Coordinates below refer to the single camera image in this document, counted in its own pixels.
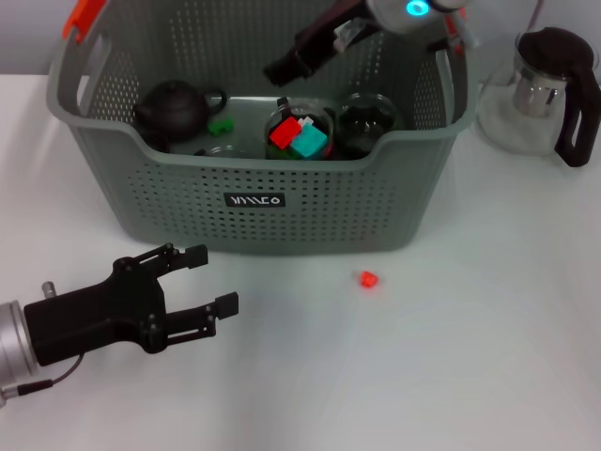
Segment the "orange-red slope brick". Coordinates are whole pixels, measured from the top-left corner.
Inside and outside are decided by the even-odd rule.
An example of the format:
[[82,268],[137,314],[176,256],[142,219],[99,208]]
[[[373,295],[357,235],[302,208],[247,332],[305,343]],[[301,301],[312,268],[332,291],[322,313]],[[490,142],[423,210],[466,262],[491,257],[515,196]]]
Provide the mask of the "orange-red slope brick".
[[285,149],[301,133],[301,130],[302,126],[298,120],[294,117],[288,117],[269,133],[269,141],[277,148]]

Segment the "teal square plate brick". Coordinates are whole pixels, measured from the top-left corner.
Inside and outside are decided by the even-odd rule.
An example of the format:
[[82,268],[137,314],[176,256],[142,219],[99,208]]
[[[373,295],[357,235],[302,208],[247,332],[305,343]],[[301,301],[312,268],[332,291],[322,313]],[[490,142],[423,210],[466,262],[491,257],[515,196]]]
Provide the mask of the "teal square plate brick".
[[302,160],[315,160],[323,156],[328,136],[312,124],[303,126],[289,145],[293,155]]

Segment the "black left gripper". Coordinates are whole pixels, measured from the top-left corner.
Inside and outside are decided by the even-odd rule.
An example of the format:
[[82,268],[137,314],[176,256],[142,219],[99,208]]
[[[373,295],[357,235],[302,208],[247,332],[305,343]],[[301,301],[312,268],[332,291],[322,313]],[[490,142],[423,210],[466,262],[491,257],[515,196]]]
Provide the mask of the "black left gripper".
[[216,321],[239,313],[239,295],[168,313],[158,278],[208,264],[208,249],[178,250],[172,243],[114,263],[97,285],[31,303],[24,317],[40,365],[58,363],[117,342],[154,354],[167,347],[216,335]]

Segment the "small white label tag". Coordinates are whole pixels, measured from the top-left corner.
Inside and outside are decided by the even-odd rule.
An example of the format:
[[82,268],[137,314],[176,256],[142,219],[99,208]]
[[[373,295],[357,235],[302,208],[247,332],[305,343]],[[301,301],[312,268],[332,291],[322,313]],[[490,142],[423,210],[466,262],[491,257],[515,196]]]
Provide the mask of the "small white label tag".
[[360,35],[363,30],[363,23],[360,19],[349,20],[336,27],[333,32],[335,39],[333,48],[338,53],[343,53]]

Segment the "glass teacup black insert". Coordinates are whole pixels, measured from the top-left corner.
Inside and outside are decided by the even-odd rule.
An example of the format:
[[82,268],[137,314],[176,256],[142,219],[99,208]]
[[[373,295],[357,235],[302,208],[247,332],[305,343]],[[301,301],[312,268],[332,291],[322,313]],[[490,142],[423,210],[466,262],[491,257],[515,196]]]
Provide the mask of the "glass teacup black insert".
[[199,149],[194,154],[197,157],[245,159],[249,153],[234,146],[219,146],[211,149]]
[[[324,149],[323,156],[315,160],[302,160],[293,155],[289,145],[285,149],[279,149],[269,141],[269,133],[284,119],[294,117],[300,119],[310,117],[314,125],[328,136],[328,144]],[[331,157],[333,150],[334,124],[331,111],[315,103],[290,101],[288,98],[280,98],[277,101],[277,109],[271,115],[264,130],[264,141],[266,156],[271,160],[296,160],[296,161],[324,161]]]
[[402,117],[388,98],[374,93],[353,93],[343,99],[336,112],[336,150],[348,160],[365,158],[380,137],[401,124]]

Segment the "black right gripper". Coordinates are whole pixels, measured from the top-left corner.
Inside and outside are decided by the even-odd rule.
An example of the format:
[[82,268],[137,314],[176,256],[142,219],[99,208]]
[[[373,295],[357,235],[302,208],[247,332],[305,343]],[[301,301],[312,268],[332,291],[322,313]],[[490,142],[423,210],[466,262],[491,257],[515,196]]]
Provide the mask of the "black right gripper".
[[366,0],[335,0],[329,9],[297,34],[293,54],[286,54],[269,63],[263,69],[264,75],[272,85],[279,87],[313,76],[337,56],[333,46],[333,30],[353,19],[362,21],[363,30],[348,48],[377,32],[377,24]]

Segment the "grey perforated storage bin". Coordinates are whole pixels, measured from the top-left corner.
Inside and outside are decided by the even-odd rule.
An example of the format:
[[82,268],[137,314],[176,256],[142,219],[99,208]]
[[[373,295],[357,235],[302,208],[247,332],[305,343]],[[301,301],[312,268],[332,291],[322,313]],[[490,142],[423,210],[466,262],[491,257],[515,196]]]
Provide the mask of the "grey perforated storage bin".
[[[85,40],[76,30],[51,66],[47,102],[72,132],[116,218],[141,241],[244,254],[387,251],[414,236],[458,133],[477,102],[475,60],[449,49],[444,17],[462,1],[366,0],[377,24],[313,76],[274,86],[263,73],[335,0],[107,0]],[[205,129],[150,148],[132,107],[171,80],[223,89]],[[333,135],[324,161],[271,160],[265,126],[280,98],[329,109],[353,93],[388,98],[402,117],[359,160]],[[234,146],[245,159],[197,157]]]

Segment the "black clay teapot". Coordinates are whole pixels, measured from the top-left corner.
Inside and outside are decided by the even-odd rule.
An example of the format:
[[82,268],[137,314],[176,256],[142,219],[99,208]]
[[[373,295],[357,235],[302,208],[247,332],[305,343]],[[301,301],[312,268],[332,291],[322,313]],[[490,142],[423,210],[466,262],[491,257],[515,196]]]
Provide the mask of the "black clay teapot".
[[145,129],[181,142],[203,132],[209,120],[222,112],[228,96],[219,87],[201,89],[171,80],[151,89],[132,107],[136,121]]

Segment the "green notched brick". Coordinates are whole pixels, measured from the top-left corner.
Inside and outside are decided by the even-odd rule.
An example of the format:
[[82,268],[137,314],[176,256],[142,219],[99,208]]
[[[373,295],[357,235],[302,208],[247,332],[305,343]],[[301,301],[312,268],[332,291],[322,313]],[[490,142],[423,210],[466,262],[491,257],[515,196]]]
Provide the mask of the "green notched brick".
[[208,133],[213,137],[229,134],[234,130],[235,122],[232,118],[224,118],[210,121],[207,125]]

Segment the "glass teapot black lid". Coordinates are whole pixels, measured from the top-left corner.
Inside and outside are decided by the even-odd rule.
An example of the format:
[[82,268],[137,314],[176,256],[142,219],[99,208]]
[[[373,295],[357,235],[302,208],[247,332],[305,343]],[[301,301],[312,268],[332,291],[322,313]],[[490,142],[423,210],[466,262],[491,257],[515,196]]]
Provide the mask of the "glass teapot black lid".
[[482,87],[480,132],[506,151],[586,165],[601,129],[598,64],[595,48],[571,31],[548,26],[519,35],[514,58]]

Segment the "small black clay cup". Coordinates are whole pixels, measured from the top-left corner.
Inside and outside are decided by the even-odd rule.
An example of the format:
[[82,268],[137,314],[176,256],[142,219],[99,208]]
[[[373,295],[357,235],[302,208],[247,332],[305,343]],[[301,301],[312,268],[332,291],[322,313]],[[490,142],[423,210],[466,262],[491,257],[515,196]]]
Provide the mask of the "small black clay cup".
[[168,138],[160,132],[141,131],[141,138],[152,149],[169,154],[171,152]]

